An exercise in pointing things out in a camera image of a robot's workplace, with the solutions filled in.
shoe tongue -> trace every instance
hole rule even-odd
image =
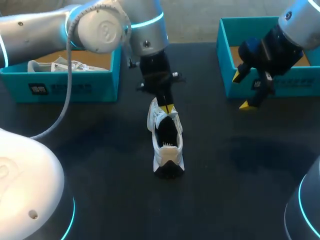
[[[155,121],[155,127],[156,129],[159,128],[160,123],[162,122],[163,119],[165,119],[166,117],[170,117],[172,119],[174,119],[174,117],[178,114],[177,111],[172,111],[169,114],[165,113],[164,111],[162,113],[160,113],[160,115],[158,115],[158,117],[156,118]]]

shoe sole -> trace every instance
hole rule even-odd
[[[153,159],[153,166],[157,166],[158,163],[156,159]],[[175,179],[181,177],[185,171],[180,167],[180,165],[176,165],[173,161],[169,160],[163,166],[159,166],[154,174],[160,179]]]

gray cable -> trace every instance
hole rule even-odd
[[[30,137],[31,139],[39,140],[39,139],[43,138],[44,136],[48,135],[49,133],[51,133],[60,124],[60,122],[62,121],[62,119],[66,115],[66,112],[68,110],[68,106],[70,103],[71,88],[72,88],[72,45],[71,45],[71,38],[74,34],[74,31],[75,31],[77,24],[79,23],[80,19],[84,15],[86,15],[92,11],[102,10],[102,9],[115,9],[120,14],[122,14],[122,16],[124,17],[126,26],[127,26],[127,33],[126,33],[126,37],[124,38],[123,42],[125,45],[129,43],[129,39],[131,36],[131,31],[132,31],[131,23],[130,23],[130,20],[129,20],[127,14],[122,9],[119,9],[118,7],[116,7],[114,5],[100,4],[100,5],[88,7],[87,9],[85,9],[81,13],[79,13],[76,16],[76,18],[74,19],[74,21],[72,21],[72,23],[68,29],[68,34],[67,34],[66,52],[67,52],[67,62],[68,62],[68,75],[67,75],[68,78],[67,78],[67,87],[66,87],[66,97],[65,97],[65,102],[64,102],[62,111],[61,111],[58,119],[54,122],[54,124],[51,127],[49,127],[47,130],[45,130],[43,133],[40,133],[36,136]]]

robotic arm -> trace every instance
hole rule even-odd
[[[240,83],[256,68],[260,86],[240,109],[257,108],[269,94],[275,94],[273,78],[284,75],[303,56],[303,50],[320,45],[320,1],[297,0],[279,17],[278,24],[263,39],[250,38],[238,49],[243,64],[234,83]]]
[[[98,54],[111,53],[122,44],[128,66],[139,66],[143,76],[137,90],[155,95],[167,113],[174,106],[171,85],[181,81],[181,76],[171,71],[165,52],[168,43],[159,0],[93,0],[51,12],[0,18],[0,68],[66,48],[71,52],[70,44]],[[131,53],[140,61],[134,62]],[[69,69],[69,87],[60,117],[32,139],[48,134],[62,120],[69,105],[71,79]]]

black table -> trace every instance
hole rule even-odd
[[[139,69],[121,69],[116,104],[73,104],[42,142],[59,158],[76,199],[77,240],[284,240],[286,202],[320,154],[320,99],[269,99],[238,111],[225,97],[215,44],[172,44],[185,175],[153,174],[151,95]],[[0,87],[0,126],[35,135],[61,105],[16,105]]]

